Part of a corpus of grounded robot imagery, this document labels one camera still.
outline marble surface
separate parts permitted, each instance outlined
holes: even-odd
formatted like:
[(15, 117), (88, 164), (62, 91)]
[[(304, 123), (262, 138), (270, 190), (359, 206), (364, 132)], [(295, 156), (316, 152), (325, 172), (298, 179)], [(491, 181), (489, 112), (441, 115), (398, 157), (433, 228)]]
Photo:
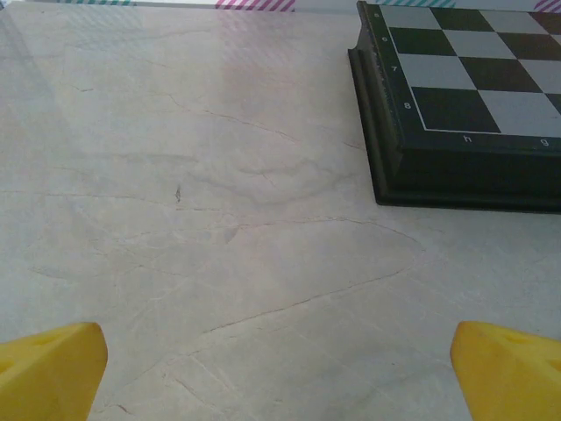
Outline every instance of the marble surface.
[(469, 420), (457, 323), (561, 337), (561, 219), (378, 207), (353, 16), (0, 13), (0, 340), (101, 324), (91, 420)]

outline black square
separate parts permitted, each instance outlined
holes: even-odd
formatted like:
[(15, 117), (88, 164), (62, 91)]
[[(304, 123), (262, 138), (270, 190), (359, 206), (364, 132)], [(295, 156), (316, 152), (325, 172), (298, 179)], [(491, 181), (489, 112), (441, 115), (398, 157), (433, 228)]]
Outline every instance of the black square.
[(550, 35), (534, 33), (500, 33), (499, 35), (517, 59), (561, 61), (561, 45)]
[(442, 29), (479, 32), (493, 31), (493, 28), (479, 11), (442, 8), (432, 9), (432, 14), (435, 15)]
[(444, 32), (434, 29), (391, 28), (402, 54), (456, 55)]
[(467, 74), (479, 90), (542, 92), (518, 60), (461, 57)]
[(427, 129), (500, 132), (477, 90), (413, 88), (413, 92)]
[(542, 26), (544, 30), (553, 34), (561, 34), (561, 14), (558, 13), (530, 13), (532, 18)]
[(550, 99), (553, 106), (557, 108), (559, 114), (561, 114), (561, 94), (547, 94), (547, 97)]

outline yellow object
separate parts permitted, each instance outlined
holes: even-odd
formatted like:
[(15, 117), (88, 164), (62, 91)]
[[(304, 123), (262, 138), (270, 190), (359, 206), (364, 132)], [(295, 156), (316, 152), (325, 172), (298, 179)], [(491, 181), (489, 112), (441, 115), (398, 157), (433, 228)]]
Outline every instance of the yellow object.
[(0, 420), (85, 421), (106, 363), (94, 323), (0, 344)]
[(561, 342), (462, 322), (451, 360), (474, 421), (561, 420)]

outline chessboard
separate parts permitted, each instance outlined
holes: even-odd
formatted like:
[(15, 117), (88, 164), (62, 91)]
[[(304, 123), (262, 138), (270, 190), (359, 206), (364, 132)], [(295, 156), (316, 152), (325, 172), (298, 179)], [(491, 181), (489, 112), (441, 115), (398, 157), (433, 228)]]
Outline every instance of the chessboard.
[(561, 15), (359, 2), (380, 204), (561, 211)]

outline pink striped tape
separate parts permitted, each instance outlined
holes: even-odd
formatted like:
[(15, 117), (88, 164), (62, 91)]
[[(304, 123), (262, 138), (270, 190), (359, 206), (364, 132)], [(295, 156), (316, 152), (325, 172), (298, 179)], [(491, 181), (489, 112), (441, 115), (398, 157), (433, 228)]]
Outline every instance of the pink striped tape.
[(535, 11), (557, 12), (561, 10), (561, 0), (540, 0), (534, 7)]
[(215, 8), (234, 11), (295, 11), (295, 5), (296, 0), (217, 0)]

